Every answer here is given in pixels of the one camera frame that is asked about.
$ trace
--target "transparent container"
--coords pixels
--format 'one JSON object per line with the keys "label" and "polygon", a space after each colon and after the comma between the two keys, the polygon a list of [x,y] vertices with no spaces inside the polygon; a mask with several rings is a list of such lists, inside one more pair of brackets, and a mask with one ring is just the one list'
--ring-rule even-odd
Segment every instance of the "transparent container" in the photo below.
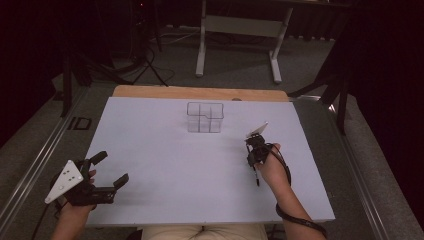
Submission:
{"label": "transparent container", "polygon": [[219,133],[224,119],[224,104],[189,102],[187,119],[189,132]]}

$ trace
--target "table surface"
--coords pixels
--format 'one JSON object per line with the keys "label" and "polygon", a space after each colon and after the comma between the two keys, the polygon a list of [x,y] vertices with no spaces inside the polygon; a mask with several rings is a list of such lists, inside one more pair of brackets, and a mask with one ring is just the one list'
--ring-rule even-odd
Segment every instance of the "table surface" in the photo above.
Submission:
{"label": "table surface", "polygon": [[[175,130],[179,127],[179,123],[160,117],[167,114],[174,116],[174,109],[184,107],[187,102],[186,99],[224,102],[224,109],[230,113],[230,116],[224,117],[224,123],[227,124],[226,130],[220,134],[187,134],[186,130]],[[296,111],[292,103],[287,101],[287,95],[283,91],[276,90],[118,86],[114,91],[113,98],[106,105],[87,157],[107,146],[106,148],[110,150],[108,152],[109,158],[112,160],[109,160],[107,165],[96,166],[99,172],[107,175],[107,177],[99,174],[96,176],[96,182],[98,184],[110,182],[111,178],[119,177],[119,174],[124,173],[118,173],[117,170],[130,169],[128,171],[130,182],[125,187],[131,188],[131,191],[125,189],[125,187],[122,188],[115,198],[116,202],[112,205],[102,205],[97,211],[93,212],[88,224],[91,226],[122,226],[131,224],[280,222],[280,217],[274,211],[275,198],[272,192],[263,180],[260,188],[256,186],[253,171],[245,160],[247,152],[243,143],[243,136],[252,129],[246,129],[243,134],[240,131],[242,132],[245,128],[244,124],[249,122],[246,119],[254,119],[255,117],[249,117],[250,109],[237,112],[243,106],[257,109],[259,115],[268,115],[269,120],[273,123],[278,122],[278,120],[285,122],[285,124],[279,123],[274,124],[273,127],[268,127],[276,131],[274,133],[269,130],[264,134],[264,137],[286,142],[286,145],[290,147],[289,151],[283,151],[283,155],[286,154],[286,161],[289,166],[291,165],[294,177],[302,178],[302,181],[295,182],[293,188],[295,192],[297,191],[301,201],[304,201],[305,208],[310,211],[312,218],[319,221],[334,219],[317,167],[297,119]],[[113,116],[127,120],[120,122],[117,126],[114,120],[110,120],[114,118]],[[243,130],[234,127],[228,128],[228,125],[243,125],[241,127]],[[132,133],[137,131],[140,132],[138,135],[148,136],[149,141],[145,141],[142,137],[135,137],[135,139],[130,137],[130,135],[138,136]],[[284,132],[286,136],[281,137],[279,132]],[[235,135],[240,135],[240,143],[232,141],[238,139]],[[175,144],[178,138],[180,138],[181,144]],[[193,142],[204,142],[205,144],[200,144],[195,148],[188,146]],[[149,150],[161,143],[166,145],[165,150],[160,152]],[[158,159],[155,158],[158,154],[160,155],[159,159],[166,160],[157,162]],[[202,154],[204,154],[202,161],[195,162],[197,156]],[[116,158],[122,156],[126,156],[125,162],[116,161]],[[224,158],[243,160],[229,163],[227,168],[217,167],[217,165],[227,164],[228,161],[221,160]],[[290,162],[290,159],[302,159],[304,161]],[[175,161],[180,161],[182,165],[175,164]],[[160,181],[156,181],[158,176],[161,176]],[[233,188],[227,187],[229,183],[232,184]],[[208,209],[204,206],[205,204],[213,207]],[[269,209],[265,210],[263,205],[269,205]]]}

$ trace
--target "black strap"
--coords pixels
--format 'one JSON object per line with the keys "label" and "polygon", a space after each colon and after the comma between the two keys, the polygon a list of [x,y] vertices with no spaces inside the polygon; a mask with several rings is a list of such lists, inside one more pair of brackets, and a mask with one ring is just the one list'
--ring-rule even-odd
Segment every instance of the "black strap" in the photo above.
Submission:
{"label": "black strap", "polygon": [[[281,165],[283,165],[284,170],[286,171],[287,180],[289,181],[289,184],[291,186],[290,169],[289,169],[289,166],[287,166],[286,161],[284,161],[283,155],[281,154],[280,150],[278,150],[278,148],[272,143],[266,143],[265,146],[266,146],[268,152],[271,153],[272,155],[274,155],[274,157],[277,158],[277,160],[281,163]],[[274,151],[272,151],[273,147],[275,147],[275,149],[277,149],[278,154],[276,154]]]}
{"label": "black strap", "polygon": [[296,217],[288,215],[287,213],[283,212],[283,210],[281,210],[280,206],[278,206],[278,203],[275,205],[275,210],[277,211],[278,216],[282,217],[284,220],[313,228],[317,231],[320,231],[322,235],[324,235],[324,237],[327,238],[327,231],[322,226],[314,222],[308,221],[306,219],[296,218]]}

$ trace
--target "marker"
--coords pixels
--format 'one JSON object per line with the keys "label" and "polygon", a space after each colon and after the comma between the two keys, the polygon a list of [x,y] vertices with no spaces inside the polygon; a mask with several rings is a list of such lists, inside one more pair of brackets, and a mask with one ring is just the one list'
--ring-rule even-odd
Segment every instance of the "marker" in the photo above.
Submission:
{"label": "marker", "polygon": [[258,178],[258,173],[256,172],[256,168],[255,167],[253,167],[253,171],[255,172],[256,185],[258,185],[258,187],[259,187],[259,178]]}

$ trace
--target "person's left hand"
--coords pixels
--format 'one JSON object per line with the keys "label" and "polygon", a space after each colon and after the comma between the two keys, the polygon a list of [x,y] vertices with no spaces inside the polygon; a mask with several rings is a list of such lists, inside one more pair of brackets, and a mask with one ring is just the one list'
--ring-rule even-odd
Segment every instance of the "person's left hand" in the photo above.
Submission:
{"label": "person's left hand", "polygon": [[[96,175],[96,170],[91,170],[88,175],[90,176],[90,183],[93,184],[94,179],[92,177]],[[73,218],[78,218],[78,216],[86,218],[94,208],[96,208],[96,205],[72,206],[72,204],[68,202],[62,207],[60,215],[74,215]]]}

